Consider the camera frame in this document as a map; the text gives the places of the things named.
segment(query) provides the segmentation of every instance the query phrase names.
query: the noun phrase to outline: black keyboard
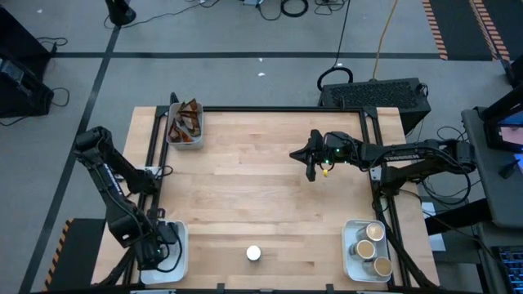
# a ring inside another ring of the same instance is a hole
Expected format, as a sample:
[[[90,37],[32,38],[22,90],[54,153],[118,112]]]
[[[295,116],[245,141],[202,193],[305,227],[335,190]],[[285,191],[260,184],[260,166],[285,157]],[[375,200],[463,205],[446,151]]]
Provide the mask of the black keyboard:
[[[512,293],[523,294],[523,247],[497,247],[495,248],[505,264],[505,282]]]

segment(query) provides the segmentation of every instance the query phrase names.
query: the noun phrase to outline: orange striped tape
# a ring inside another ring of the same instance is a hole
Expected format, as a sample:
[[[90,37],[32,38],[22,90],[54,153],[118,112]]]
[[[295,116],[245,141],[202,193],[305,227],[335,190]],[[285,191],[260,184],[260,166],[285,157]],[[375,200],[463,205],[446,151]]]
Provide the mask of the orange striped tape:
[[[449,54],[447,53],[447,48],[441,37],[440,27],[434,17],[434,11],[432,11],[431,2],[429,0],[422,0],[423,7],[425,10],[425,15],[428,19],[428,25],[431,27],[432,36],[434,36],[434,42],[436,43],[436,48],[438,48],[438,53],[442,60],[448,60]]]
[[[68,219],[65,221],[65,225],[62,230],[62,234],[60,235],[60,239],[58,240],[58,245],[56,246],[55,254],[52,257],[51,266],[49,267],[49,270],[47,271],[46,280],[43,285],[44,292],[49,291],[49,288],[51,287],[52,276],[55,274],[56,266],[58,265],[58,260],[60,259],[60,254],[62,252],[62,248],[64,247],[65,237],[67,235],[67,232],[69,232],[69,227],[71,226],[72,223],[73,223],[73,219]]]
[[[485,8],[483,0],[468,0],[468,2],[476,15],[476,20],[480,26],[481,32],[483,33],[483,37],[489,45],[492,60],[498,59],[498,53],[502,59],[510,60],[510,54],[508,53],[503,40],[499,36],[499,32],[490,18],[489,12]]]

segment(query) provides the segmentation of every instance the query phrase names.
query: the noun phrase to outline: wooden table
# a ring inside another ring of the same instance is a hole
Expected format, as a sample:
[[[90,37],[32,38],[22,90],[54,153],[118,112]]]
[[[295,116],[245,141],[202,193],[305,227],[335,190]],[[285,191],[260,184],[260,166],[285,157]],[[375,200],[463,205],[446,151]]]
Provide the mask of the wooden table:
[[[154,112],[134,110],[123,154],[135,166],[145,163]],[[385,145],[405,142],[397,109],[378,109],[378,121]],[[321,290],[331,283],[336,290],[386,289],[385,283],[354,282],[342,269],[342,227],[350,219],[375,219],[369,175],[339,164],[328,178],[319,172],[311,183],[306,166],[288,156],[306,144],[313,128],[362,140],[358,114],[212,112],[205,114],[203,149],[169,147],[174,173],[163,179],[159,206],[167,219],[189,226],[189,272],[179,283],[154,287]],[[369,130],[373,138],[372,125]],[[416,191],[414,184],[403,189]],[[400,194],[396,207],[405,249],[439,283],[419,200]],[[258,262],[245,256],[251,245],[261,248]],[[101,281],[123,253],[105,229],[92,282]]]

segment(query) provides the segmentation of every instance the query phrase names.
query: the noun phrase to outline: black floor tape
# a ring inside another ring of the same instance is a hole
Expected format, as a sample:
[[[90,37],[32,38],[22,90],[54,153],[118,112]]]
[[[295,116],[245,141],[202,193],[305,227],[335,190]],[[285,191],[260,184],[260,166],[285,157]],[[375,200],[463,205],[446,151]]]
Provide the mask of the black floor tape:
[[[520,0],[483,0],[511,60],[523,55],[523,3]]]
[[[492,60],[468,0],[430,0],[430,4],[449,60]]]

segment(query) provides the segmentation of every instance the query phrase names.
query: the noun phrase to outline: black box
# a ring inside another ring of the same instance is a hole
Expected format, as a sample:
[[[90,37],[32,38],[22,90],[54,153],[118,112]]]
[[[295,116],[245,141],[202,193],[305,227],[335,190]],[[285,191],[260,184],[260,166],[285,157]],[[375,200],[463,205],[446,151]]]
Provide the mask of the black box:
[[[396,107],[400,110],[403,132],[407,134],[431,112],[424,87],[417,78],[325,85],[318,106]]]

